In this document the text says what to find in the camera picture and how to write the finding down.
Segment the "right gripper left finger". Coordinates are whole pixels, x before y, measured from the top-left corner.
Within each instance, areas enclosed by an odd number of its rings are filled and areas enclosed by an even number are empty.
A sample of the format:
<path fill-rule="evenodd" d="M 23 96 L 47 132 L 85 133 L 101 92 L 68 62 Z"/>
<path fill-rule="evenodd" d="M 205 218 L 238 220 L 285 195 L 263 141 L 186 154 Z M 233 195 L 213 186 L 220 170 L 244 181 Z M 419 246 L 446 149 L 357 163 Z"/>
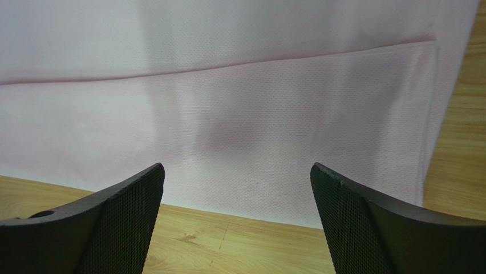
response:
<path fill-rule="evenodd" d="M 142 273 L 165 179 L 156 163 L 101 191 L 1 221 L 2 273 Z"/>

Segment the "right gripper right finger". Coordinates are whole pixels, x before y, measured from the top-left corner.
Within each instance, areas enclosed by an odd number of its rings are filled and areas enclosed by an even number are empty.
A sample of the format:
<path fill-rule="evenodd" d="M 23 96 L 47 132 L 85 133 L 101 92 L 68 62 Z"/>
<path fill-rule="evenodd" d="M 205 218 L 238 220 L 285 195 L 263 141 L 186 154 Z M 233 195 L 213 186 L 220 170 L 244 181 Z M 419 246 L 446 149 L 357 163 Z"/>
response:
<path fill-rule="evenodd" d="M 406 203 L 320 163 L 310 181 L 336 273 L 485 272 L 485 221 Z"/>

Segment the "pink t shirt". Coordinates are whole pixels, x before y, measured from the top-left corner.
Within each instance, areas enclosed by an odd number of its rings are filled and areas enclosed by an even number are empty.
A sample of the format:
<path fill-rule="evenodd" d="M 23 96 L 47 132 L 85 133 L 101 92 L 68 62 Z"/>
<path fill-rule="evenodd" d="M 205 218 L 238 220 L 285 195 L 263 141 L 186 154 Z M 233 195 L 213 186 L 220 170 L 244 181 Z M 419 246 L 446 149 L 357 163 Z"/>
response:
<path fill-rule="evenodd" d="M 316 162 L 422 206 L 478 1 L 2 1 L 1 174 L 318 228 Z"/>

